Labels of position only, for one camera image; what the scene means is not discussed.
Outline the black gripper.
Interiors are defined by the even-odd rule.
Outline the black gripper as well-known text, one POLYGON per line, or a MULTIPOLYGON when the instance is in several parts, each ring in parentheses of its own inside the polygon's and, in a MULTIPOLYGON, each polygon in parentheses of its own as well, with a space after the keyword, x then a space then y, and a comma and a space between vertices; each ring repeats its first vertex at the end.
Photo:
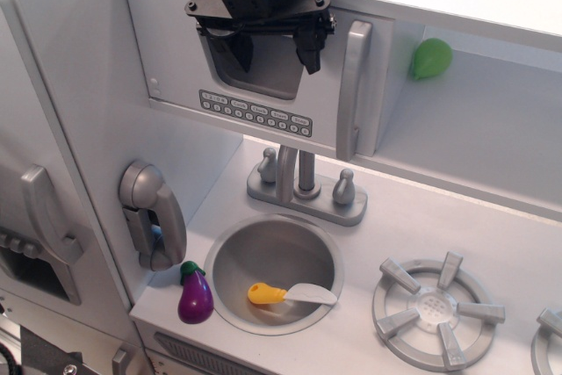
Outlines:
POLYGON ((250 34, 294 37, 306 72, 321 69, 321 50, 335 30, 330 0, 190 0, 185 13, 197 21, 199 34, 214 38, 220 59, 248 73, 254 53, 250 34))

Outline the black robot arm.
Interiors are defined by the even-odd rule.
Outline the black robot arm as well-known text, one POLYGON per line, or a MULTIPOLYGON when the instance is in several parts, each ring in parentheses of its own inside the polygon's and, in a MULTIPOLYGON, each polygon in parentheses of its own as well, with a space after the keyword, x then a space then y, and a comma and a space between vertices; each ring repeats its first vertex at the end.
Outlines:
POLYGON ((185 13, 213 51, 249 72, 254 36, 290 36, 296 55, 311 75, 321 69, 321 50, 335 31, 330 0, 190 0, 185 13))

